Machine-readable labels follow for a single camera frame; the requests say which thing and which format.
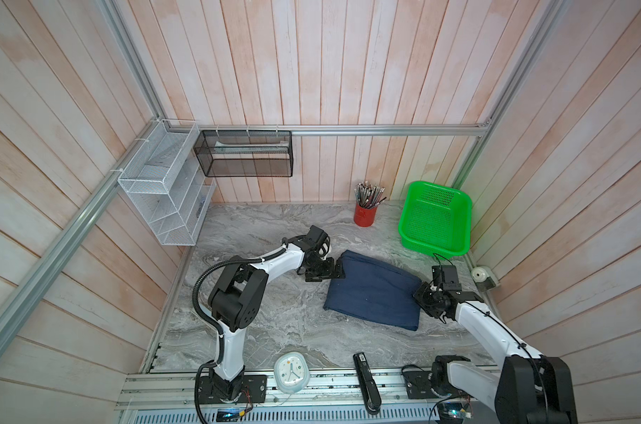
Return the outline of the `blue denim trousers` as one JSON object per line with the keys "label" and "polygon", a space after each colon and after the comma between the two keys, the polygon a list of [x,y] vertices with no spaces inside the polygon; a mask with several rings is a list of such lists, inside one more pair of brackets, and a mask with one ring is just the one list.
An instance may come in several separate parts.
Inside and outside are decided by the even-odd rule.
{"label": "blue denim trousers", "polygon": [[404,330],[419,328],[421,308],[413,297],[419,277],[350,250],[340,260],[345,277],[330,281],[324,309]]}

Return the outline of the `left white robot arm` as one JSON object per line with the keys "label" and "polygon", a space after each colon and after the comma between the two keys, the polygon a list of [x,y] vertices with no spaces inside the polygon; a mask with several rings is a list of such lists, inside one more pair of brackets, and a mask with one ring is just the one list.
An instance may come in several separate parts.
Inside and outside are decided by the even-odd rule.
{"label": "left white robot arm", "polygon": [[194,379],[194,407],[201,423],[207,417],[200,401],[209,393],[230,402],[245,392],[246,328],[260,311],[267,284],[291,270],[307,282],[344,278],[342,261],[331,258],[330,252],[329,235],[313,225],[306,234],[283,238],[272,252],[253,258],[235,255],[198,277],[193,309],[217,333],[216,358],[201,364]]}

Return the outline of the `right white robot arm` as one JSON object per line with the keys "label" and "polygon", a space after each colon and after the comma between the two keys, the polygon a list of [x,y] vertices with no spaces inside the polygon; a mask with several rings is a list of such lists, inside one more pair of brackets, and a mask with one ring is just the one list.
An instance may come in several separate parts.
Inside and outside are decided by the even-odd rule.
{"label": "right white robot arm", "polygon": [[474,291],[465,291],[452,265],[432,267],[432,280],[413,295],[429,316],[463,326],[490,354],[498,375],[459,355],[439,355],[431,367],[433,391],[453,400],[465,395],[495,412],[501,423],[576,423],[567,364],[548,357],[509,330]]}

